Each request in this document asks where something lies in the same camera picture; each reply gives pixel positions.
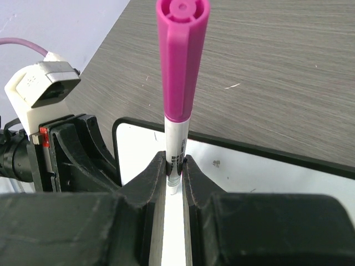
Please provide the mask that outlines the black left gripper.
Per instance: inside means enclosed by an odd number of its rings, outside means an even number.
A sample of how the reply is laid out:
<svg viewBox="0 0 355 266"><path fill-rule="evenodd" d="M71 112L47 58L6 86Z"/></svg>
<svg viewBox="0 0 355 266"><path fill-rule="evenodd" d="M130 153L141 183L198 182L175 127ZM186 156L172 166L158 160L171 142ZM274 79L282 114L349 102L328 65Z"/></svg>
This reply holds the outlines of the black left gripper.
<svg viewBox="0 0 355 266"><path fill-rule="evenodd" d="M121 181L94 115L39 124L27 154L36 192L114 192Z"/></svg>

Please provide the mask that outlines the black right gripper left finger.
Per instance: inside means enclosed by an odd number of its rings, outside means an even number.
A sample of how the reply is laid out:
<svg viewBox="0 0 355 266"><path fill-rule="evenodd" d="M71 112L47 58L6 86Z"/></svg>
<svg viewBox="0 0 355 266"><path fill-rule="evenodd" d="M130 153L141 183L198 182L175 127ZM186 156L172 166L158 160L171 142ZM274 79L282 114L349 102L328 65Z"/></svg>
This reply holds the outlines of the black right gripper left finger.
<svg viewBox="0 0 355 266"><path fill-rule="evenodd" d="M116 192L1 195L2 265L160 265L165 153Z"/></svg>

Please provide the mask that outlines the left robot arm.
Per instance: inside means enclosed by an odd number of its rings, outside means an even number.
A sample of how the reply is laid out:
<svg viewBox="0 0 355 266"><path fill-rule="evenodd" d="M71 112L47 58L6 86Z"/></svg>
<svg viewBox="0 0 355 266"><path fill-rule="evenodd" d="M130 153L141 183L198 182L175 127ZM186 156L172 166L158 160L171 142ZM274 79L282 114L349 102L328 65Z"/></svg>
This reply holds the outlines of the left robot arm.
<svg viewBox="0 0 355 266"><path fill-rule="evenodd" d="M113 192L121 187L114 157L94 115L67 115L29 136L1 130L1 176L34 184L37 192Z"/></svg>

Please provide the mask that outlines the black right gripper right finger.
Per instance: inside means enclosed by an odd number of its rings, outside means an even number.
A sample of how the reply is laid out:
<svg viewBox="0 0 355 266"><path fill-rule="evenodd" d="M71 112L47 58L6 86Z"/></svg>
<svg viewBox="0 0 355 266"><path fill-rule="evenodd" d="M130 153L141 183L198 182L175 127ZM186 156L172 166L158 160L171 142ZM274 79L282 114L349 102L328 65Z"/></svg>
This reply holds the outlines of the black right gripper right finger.
<svg viewBox="0 0 355 266"><path fill-rule="evenodd" d="M188 156L187 265L353 265L354 226L331 196L228 193Z"/></svg>

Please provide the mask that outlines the magenta capped white marker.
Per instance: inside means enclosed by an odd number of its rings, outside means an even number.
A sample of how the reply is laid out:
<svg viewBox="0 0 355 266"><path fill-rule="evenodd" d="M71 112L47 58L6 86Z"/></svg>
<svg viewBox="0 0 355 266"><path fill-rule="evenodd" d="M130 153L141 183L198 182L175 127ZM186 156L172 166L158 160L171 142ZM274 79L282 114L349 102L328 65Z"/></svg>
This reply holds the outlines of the magenta capped white marker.
<svg viewBox="0 0 355 266"><path fill-rule="evenodd" d="M210 2L156 2L166 138L166 176L170 194L181 179L190 119L204 47Z"/></svg>

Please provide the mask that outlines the white whiteboard black frame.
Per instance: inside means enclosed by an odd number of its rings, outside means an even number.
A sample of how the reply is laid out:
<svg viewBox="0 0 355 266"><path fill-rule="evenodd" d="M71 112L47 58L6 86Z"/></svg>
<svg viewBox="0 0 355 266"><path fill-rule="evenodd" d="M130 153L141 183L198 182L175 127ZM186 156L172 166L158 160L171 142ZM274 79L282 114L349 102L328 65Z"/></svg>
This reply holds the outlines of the white whiteboard black frame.
<svg viewBox="0 0 355 266"><path fill-rule="evenodd" d="M354 226L354 168L215 136L191 132L184 160L228 193L326 195L337 199ZM182 177L177 194L165 189L160 265L187 265Z"/></svg>

